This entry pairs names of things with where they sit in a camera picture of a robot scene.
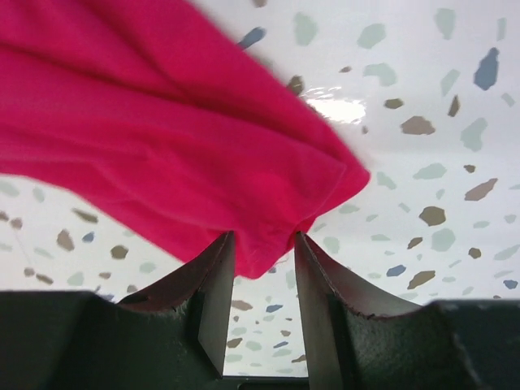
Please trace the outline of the pink t shirt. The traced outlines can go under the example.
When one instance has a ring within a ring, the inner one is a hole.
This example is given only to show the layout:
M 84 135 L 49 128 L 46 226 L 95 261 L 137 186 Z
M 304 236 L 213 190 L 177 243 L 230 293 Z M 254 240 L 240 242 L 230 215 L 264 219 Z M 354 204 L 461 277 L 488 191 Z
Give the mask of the pink t shirt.
M 186 1 L 4 1 L 1 171 L 77 193 L 182 261 L 224 232 L 257 279 L 370 175 Z

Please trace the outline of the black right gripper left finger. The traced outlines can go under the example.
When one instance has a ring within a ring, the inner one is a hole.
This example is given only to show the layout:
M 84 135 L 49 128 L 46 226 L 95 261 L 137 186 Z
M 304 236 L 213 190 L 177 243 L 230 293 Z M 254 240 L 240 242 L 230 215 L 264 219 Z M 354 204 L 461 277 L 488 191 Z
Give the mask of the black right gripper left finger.
M 223 379 L 235 240 L 112 303 L 88 291 L 3 292 L 4 389 L 231 389 Z

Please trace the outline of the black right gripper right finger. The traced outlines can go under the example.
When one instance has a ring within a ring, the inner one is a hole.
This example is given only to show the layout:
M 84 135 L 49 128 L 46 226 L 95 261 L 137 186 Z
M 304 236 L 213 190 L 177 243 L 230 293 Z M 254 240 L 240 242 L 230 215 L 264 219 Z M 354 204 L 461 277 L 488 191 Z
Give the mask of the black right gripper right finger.
M 356 275 L 303 233 L 294 254 L 311 388 L 518 388 L 518 301 L 417 305 Z

